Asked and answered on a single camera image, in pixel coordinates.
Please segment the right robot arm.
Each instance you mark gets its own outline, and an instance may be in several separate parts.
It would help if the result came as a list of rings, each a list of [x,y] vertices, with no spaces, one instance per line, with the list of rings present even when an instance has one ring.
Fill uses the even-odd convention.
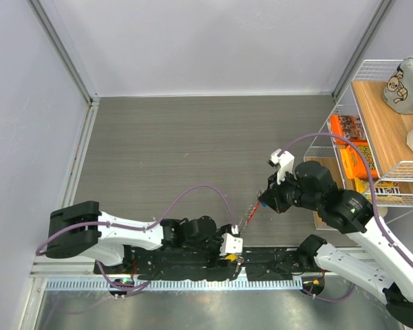
[[[319,267],[361,287],[400,323],[413,329],[413,253],[374,213],[360,193],[338,188],[330,171],[316,161],[293,165],[271,160],[275,173],[258,199],[276,213],[290,207],[315,211],[331,228],[359,244],[376,262],[372,267],[338,250],[314,234],[298,247],[297,261],[307,271]]]

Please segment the silver key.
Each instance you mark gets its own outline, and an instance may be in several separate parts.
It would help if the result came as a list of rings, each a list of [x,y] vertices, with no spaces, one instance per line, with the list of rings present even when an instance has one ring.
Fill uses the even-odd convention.
[[[238,255],[237,258],[236,258],[236,262],[237,262],[237,265],[243,264],[243,262],[244,262],[244,257]]]

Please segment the yellow key tag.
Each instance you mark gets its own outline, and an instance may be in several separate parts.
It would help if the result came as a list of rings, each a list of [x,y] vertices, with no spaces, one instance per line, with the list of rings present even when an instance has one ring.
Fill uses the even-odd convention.
[[[237,255],[236,254],[229,254],[224,259],[233,262],[233,261],[237,260]]]

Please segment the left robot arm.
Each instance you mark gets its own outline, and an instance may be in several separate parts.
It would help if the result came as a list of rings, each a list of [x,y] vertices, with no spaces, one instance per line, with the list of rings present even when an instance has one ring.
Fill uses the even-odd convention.
[[[141,222],[115,217],[100,210],[97,201],[85,201],[51,213],[48,238],[36,253],[50,259],[85,256],[124,274],[134,263],[128,247],[200,252],[214,260],[241,254],[243,239],[236,225],[219,228],[209,216]]]

